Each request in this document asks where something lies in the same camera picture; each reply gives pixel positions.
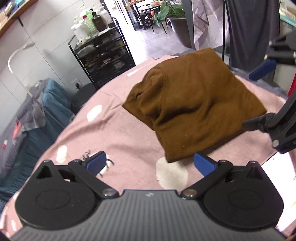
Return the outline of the brown knit garment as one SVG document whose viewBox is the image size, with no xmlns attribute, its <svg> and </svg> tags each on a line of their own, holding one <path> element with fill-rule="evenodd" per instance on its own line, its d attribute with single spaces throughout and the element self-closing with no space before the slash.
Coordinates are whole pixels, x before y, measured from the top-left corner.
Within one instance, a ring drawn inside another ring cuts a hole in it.
<svg viewBox="0 0 296 241">
<path fill-rule="evenodd" d="M 156 133 L 169 163 L 221 145 L 266 113 L 211 48 L 151 68 L 123 108 Z"/>
</svg>

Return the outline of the dark grey hanging curtain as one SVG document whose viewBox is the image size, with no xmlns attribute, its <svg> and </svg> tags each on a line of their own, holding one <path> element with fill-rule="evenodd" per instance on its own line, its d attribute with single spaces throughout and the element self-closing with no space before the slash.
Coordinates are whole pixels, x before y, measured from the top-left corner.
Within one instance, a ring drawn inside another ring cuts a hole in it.
<svg viewBox="0 0 296 241">
<path fill-rule="evenodd" d="M 252 71 L 264 61 L 270 40 L 280 34 L 279 1 L 226 1 L 230 34 L 229 64 Z"/>
</svg>

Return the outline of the white smartphone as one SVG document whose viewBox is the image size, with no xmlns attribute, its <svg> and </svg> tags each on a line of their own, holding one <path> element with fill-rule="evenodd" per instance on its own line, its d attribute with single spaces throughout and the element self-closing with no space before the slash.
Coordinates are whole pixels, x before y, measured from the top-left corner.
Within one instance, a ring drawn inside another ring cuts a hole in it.
<svg viewBox="0 0 296 241">
<path fill-rule="evenodd" d="M 289 153 L 275 153 L 262 168 L 270 178 L 281 198 L 284 209 L 276 228 L 289 235 L 295 228 L 295 168 Z"/>
</svg>

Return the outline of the grey and blue sofa bed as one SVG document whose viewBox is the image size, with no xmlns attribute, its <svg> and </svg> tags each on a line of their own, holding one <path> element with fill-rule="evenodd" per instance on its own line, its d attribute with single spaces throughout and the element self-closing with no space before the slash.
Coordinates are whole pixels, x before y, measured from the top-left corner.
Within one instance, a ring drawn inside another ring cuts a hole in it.
<svg viewBox="0 0 296 241">
<path fill-rule="evenodd" d="M 1 134 L 1 208 L 74 118 L 72 96 L 55 80 L 40 80 L 30 92 Z"/>
</svg>

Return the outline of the pink hanging cloth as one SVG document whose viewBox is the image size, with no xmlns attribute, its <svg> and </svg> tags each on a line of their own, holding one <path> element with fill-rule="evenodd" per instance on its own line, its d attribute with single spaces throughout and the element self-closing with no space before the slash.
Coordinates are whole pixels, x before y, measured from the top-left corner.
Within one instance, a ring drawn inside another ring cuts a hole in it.
<svg viewBox="0 0 296 241">
<path fill-rule="evenodd" d="M 223 16 L 221 0 L 193 0 L 192 10 L 196 50 L 222 46 L 223 23 L 225 23 L 225 42 L 229 42 L 228 17 Z"/>
</svg>

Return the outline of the grey garment on sofa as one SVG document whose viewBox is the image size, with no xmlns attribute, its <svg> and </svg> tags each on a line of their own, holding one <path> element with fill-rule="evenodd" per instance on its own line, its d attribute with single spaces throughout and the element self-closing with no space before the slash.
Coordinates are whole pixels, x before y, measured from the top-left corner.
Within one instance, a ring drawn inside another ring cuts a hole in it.
<svg viewBox="0 0 296 241">
<path fill-rule="evenodd" d="M 42 95 L 47 87 L 47 79 L 38 81 L 29 90 L 34 98 L 27 95 L 16 114 L 17 121 L 21 124 L 21 132 L 28 132 L 42 128 L 46 125 L 46 114 L 43 110 Z"/>
</svg>

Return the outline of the pink polka dot bedsheet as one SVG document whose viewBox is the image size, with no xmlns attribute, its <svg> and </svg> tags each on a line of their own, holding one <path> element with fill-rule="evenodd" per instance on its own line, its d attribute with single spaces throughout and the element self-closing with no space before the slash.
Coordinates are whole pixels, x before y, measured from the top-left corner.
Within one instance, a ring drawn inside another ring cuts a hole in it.
<svg viewBox="0 0 296 241">
<path fill-rule="evenodd" d="M 104 151 L 115 165 L 107 161 L 109 169 L 104 167 L 102 177 L 97 175 L 97 178 L 120 194 L 124 189 L 182 191 L 199 181 L 203 176 L 194 167 L 192 157 L 168 163 L 155 132 L 122 107 L 132 87 L 155 65 L 171 58 L 177 57 L 165 55 L 158 60 L 149 59 L 104 85 L 41 156 L 34 171 L 44 160 L 66 165 L 82 158 L 87 151 L 91 155 Z M 268 113 L 276 113 L 284 105 L 284 98 L 236 77 L 257 96 Z M 244 166 L 249 160 L 263 164 L 274 153 L 268 134 L 254 131 L 237 136 L 209 156 Z M 15 211 L 20 191 L 8 201 L 1 215 L 1 231 L 8 237 L 22 228 Z"/>
</svg>

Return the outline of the potted green plant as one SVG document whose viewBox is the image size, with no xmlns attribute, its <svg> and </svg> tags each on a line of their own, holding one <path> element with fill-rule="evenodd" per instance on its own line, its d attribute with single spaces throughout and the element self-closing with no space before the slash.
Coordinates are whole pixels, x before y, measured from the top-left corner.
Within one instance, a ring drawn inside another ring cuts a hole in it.
<svg viewBox="0 0 296 241">
<path fill-rule="evenodd" d="M 164 1 L 160 5 L 158 13 L 153 14 L 152 20 L 157 26 L 161 26 L 164 20 L 168 20 L 178 40 L 186 48 L 191 48 L 190 33 L 182 3 L 175 4 L 172 1 Z"/>
</svg>

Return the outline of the white gooseneck lamp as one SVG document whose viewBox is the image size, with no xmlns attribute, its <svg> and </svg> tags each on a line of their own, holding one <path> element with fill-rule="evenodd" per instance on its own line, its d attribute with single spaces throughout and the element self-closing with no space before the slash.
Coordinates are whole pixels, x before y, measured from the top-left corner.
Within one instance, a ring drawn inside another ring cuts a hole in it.
<svg viewBox="0 0 296 241">
<path fill-rule="evenodd" d="M 10 73 L 13 75 L 13 77 L 16 79 L 20 87 L 22 87 L 27 95 L 31 98 L 34 98 L 30 90 L 27 88 L 25 84 L 22 82 L 22 77 L 19 76 L 19 74 L 23 71 L 25 67 L 27 67 L 25 53 L 28 49 L 35 46 L 35 42 L 28 42 L 13 51 L 13 53 L 10 55 L 7 66 Z"/>
</svg>

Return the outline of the white plastic bottle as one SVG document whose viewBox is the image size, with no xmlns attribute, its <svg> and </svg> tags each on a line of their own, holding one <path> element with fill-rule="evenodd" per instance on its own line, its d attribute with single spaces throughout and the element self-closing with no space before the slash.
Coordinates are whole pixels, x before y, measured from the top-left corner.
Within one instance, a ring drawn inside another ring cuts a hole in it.
<svg viewBox="0 0 296 241">
<path fill-rule="evenodd" d="M 74 18 L 74 24 L 71 27 L 79 43 L 84 44 L 87 41 L 87 33 L 85 32 L 83 25 L 78 21 L 78 17 Z"/>
</svg>

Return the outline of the green plastic bottle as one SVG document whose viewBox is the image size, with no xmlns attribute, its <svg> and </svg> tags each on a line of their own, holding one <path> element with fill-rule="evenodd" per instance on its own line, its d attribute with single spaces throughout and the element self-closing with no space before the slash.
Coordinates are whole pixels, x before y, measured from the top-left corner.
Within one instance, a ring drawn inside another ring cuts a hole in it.
<svg viewBox="0 0 296 241">
<path fill-rule="evenodd" d="M 92 19 L 88 18 L 86 14 L 82 16 L 82 19 L 83 19 L 82 24 L 83 24 L 84 30 L 86 31 L 88 36 L 90 38 L 95 37 L 98 34 L 98 32 L 95 25 L 93 24 Z"/>
</svg>

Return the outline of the dark brown bottle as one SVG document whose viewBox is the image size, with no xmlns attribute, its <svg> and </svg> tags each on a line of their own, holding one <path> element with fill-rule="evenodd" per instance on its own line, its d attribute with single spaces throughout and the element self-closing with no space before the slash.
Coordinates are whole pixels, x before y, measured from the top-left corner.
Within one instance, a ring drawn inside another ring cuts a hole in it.
<svg viewBox="0 0 296 241">
<path fill-rule="evenodd" d="M 97 13 L 93 11 L 92 16 L 93 16 L 92 18 L 93 24 L 97 28 L 98 32 L 102 32 L 103 30 L 107 29 L 107 26 L 100 15 L 97 15 Z"/>
</svg>

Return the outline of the wooden wall shelf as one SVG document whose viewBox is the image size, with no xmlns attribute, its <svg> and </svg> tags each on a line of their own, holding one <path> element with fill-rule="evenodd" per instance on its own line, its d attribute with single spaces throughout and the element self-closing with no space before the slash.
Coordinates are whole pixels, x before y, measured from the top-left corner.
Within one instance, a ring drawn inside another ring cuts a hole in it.
<svg viewBox="0 0 296 241">
<path fill-rule="evenodd" d="M 23 3 L 15 11 L 10 12 L 9 17 L 5 15 L 5 18 L 2 18 L 2 21 L 1 21 L 1 38 L 9 30 L 9 28 L 13 25 L 15 21 L 18 21 L 21 27 L 23 27 L 21 15 L 23 15 L 27 10 L 29 10 L 37 2 L 38 0 L 23 1 Z"/>
</svg>

